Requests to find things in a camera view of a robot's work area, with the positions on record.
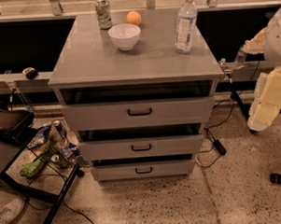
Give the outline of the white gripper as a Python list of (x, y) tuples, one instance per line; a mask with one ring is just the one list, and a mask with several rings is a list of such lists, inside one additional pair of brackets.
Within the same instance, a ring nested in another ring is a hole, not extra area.
[[(265, 50), (266, 29), (261, 29), (252, 39), (246, 40), (243, 51), (257, 55)], [(247, 127), (255, 132), (265, 130), (277, 118), (281, 110), (281, 65), (270, 74), (260, 73), (249, 108)]]

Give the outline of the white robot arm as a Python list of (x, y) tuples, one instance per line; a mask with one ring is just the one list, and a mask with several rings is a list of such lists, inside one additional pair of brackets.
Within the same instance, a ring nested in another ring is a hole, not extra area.
[(265, 61), (275, 66), (270, 74), (260, 73), (256, 83), (247, 121), (255, 132), (269, 127), (281, 110), (281, 8), (267, 24), (243, 47), (247, 54), (262, 53)]

